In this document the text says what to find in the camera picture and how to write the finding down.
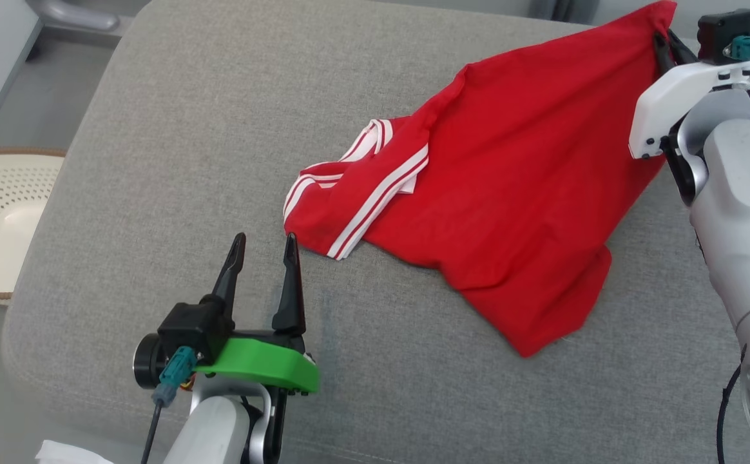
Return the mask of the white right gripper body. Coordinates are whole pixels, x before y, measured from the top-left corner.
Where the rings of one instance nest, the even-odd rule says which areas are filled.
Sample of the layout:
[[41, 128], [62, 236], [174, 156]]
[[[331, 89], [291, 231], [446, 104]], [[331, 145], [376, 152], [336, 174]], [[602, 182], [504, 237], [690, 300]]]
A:
[[632, 158], [661, 155], [661, 138], [690, 112], [693, 126], [740, 118], [749, 98], [738, 85], [749, 82], [750, 61], [673, 67], [643, 91], [635, 104], [628, 139]]

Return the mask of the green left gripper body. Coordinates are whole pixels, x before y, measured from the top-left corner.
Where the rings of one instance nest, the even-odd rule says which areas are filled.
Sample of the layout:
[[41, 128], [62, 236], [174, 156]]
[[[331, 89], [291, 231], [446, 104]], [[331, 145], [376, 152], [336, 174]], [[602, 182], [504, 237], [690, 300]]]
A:
[[319, 391], [321, 374], [302, 334], [233, 330], [218, 358], [198, 364], [202, 375], [230, 377], [304, 394]]

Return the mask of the red shirt with white trim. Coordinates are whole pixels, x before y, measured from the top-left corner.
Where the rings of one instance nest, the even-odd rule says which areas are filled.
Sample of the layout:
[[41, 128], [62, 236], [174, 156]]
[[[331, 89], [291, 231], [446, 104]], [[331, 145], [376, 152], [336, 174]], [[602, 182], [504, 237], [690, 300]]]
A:
[[301, 170], [285, 232], [336, 260], [366, 241], [440, 271], [520, 356], [575, 332], [608, 239], [664, 167], [628, 139], [676, 7], [467, 64], [413, 114], [372, 119], [339, 160]]

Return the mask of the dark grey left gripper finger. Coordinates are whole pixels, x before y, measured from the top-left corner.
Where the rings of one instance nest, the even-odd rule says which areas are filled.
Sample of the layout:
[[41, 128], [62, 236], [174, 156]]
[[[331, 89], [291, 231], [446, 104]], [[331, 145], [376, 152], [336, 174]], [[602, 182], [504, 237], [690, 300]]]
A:
[[236, 280], [243, 268], [246, 240], [245, 233], [236, 234], [212, 290], [212, 295], [221, 300], [225, 316], [233, 315]]
[[285, 275], [280, 305], [274, 315], [272, 328], [277, 334], [301, 336], [305, 332], [300, 253], [295, 234], [287, 235], [284, 251]]

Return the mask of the grey metal furniture base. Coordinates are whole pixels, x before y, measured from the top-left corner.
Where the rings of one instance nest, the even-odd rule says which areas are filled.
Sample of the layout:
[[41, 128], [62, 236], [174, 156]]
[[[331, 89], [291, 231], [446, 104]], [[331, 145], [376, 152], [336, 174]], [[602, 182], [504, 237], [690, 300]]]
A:
[[120, 17], [66, 2], [66, 0], [24, 0], [47, 24], [67, 26], [96, 32], [112, 32], [120, 25]]

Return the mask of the white perforated laundry basket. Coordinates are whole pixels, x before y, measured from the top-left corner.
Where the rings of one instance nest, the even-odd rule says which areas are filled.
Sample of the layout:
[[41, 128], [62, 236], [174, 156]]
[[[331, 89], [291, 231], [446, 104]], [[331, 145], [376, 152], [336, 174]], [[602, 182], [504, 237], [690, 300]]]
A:
[[63, 150], [0, 148], [0, 305], [12, 299], [65, 156]]

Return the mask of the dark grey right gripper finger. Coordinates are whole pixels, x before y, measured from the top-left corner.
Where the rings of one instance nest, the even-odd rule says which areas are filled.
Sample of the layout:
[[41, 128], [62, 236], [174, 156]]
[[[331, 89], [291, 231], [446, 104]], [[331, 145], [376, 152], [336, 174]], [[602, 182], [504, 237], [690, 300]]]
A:
[[669, 41], [661, 32], [653, 35], [653, 50], [659, 74], [665, 74], [673, 67], [673, 57], [669, 49]]
[[667, 65], [678, 66], [698, 62], [696, 53], [672, 29], [667, 32]]

